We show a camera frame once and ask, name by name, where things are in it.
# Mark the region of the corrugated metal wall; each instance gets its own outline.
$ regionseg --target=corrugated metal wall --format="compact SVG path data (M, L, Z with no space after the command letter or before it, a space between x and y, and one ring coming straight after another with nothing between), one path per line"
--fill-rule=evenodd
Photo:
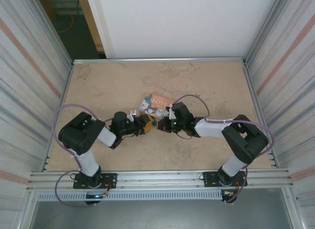
M287 0L249 61L281 167L315 228L315 0Z
M36 0L0 0L0 228L15 223L40 171L71 68Z

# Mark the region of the black mounting plate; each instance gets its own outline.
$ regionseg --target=black mounting plate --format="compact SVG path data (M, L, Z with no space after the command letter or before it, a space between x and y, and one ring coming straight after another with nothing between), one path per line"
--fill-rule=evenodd
M109 180L109 182L111 183L111 189L116 188L117 173L101 173L101 181L102 179ZM91 187L82 184L82 182L80 181L79 173L75 174L73 188L74 189L91 189ZM100 183L100 185L96 187L95 189L107 189L107 188L108 187L106 185L104 185L103 183Z
M239 171L235 175L235 180L229 184L229 185L223 185L221 180L219 179L219 174L217 171L205 171L202 173L203 175L203 183L205 187L236 187L236 180L238 180L240 186L243 184L245 180L245 172Z

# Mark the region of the beige table surface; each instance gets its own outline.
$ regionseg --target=beige table surface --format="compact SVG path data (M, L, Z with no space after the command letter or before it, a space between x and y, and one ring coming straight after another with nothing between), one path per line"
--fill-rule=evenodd
M149 92L173 100L185 94L200 95L208 104L212 119L245 114L257 122L240 62L75 65L65 103L84 105L105 120L117 111L128 113L138 109ZM188 97L183 102L194 116L206 114L198 99ZM80 108L64 109L58 131L79 112ZM127 138L115 150L96 141L93 153L102 170L217 169L232 155L224 139L184 140L157 129ZM250 167L271 167L268 155L255 160ZM70 154L54 143L47 170L77 168Z

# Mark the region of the ventilation grille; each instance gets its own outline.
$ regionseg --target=ventilation grille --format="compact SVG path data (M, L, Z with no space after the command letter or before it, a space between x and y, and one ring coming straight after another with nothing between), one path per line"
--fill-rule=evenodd
M87 192L62 192L58 196L63 201L222 199L221 190L109 191L107 197L98 199L86 199L86 194ZM57 201L57 198L54 192L43 192L38 195L37 201Z

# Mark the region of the book cover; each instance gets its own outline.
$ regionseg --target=book cover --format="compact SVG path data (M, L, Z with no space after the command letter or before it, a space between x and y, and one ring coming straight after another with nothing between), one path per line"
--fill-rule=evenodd
M166 107L172 104L174 101L158 96L156 94L148 93L143 99L139 111L144 112L156 119L163 119L169 116L169 112L166 111Z

